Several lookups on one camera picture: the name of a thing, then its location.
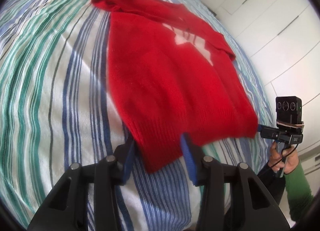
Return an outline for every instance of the red sweater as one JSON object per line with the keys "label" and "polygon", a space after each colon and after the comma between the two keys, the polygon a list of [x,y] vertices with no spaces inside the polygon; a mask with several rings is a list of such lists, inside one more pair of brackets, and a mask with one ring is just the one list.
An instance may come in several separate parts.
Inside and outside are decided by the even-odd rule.
{"label": "red sweater", "polygon": [[182,155],[183,132],[197,145],[255,136],[257,116],[222,34],[181,4],[92,3],[111,12],[110,92],[149,172]]}

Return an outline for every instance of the person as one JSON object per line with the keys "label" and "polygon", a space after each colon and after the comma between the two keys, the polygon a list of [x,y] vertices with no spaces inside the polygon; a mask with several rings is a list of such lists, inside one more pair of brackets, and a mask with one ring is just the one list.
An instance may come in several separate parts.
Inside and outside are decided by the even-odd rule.
{"label": "person", "polygon": [[[267,187],[278,204],[280,203],[285,187],[287,191],[291,219],[297,222],[310,208],[314,197],[311,194],[310,186],[304,175],[301,162],[298,158],[297,150],[293,151],[294,146],[284,150],[282,156],[286,156],[293,151],[292,154],[287,157],[286,164],[284,164],[284,162],[279,162],[273,166],[282,158],[277,152],[276,146],[277,143],[274,142],[270,148],[269,161],[264,169],[260,171],[261,173],[269,168],[268,174],[263,176],[258,173],[258,177]],[[280,168],[284,168],[284,177],[276,178],[274,172],[278,171]]]}

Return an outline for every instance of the metal bolt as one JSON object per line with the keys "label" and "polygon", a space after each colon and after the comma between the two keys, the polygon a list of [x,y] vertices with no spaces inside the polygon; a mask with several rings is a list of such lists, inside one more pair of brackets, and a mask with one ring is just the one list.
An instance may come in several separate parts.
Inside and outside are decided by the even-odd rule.
{"label": "metal bolt", "polygon": [[107,162],[113,162],[116,159],[116,157],[114,157],[113,155],[108,155],[106,157]]}
{"label": "metal bolt", "polygon": [[249,167],[245,162],[241,162],[241,163],[239,164],[239,166],[240,166],[241,169],[244,169],[244,170]]}
{"label": "metal bolt", "polygon": [[211,156],[206,155],[205,157],[203,157],[203,160],[205,162],[212,162],[213,158]]}
{"label": "metal bolt", "polygon": [[78,169],[79,167],[80,167],[80,164],[77,163],[77,162],[75,162],[75,163],[73,163],[73,164],[70,165],[70,168],[71,168],[72,170]]}

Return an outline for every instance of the striped fabric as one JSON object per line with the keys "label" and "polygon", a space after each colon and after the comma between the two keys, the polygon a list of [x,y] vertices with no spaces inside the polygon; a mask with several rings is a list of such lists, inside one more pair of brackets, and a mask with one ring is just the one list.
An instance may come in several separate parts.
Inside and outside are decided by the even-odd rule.
{"label": "striped fabric", "polygon": [[[224,34],[236,54],[241,83],[259,117],[271,125],[269,104],[241,47],[199,0],[183,3]],[[73,162],[98,162],[125,139],[108,90],[110,13],[90,0],[8,0],[0,14],[0,197],[27,227],[45,196]],[[204,147],[220,162],[247,162],[258,172],[268,144],[225,139]],[[226,186],[226,205],[229,188]],[[200,189],[183,159],[147,174],[140,157],[116,188],[123,230],[179,231],[196,223]],[[88,203],[94,230],[93,187]]]}

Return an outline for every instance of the sweater sleeve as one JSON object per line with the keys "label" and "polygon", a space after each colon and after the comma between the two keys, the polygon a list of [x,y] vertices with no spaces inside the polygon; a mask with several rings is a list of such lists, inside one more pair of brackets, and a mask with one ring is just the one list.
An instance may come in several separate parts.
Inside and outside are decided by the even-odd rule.
{"label": "sweater sleeve", "polygon": [[313,196],[311,189],[304,175],[301,163],[291,173],[284,176],[290,216],[293,221],[298,221],[312,203]]}

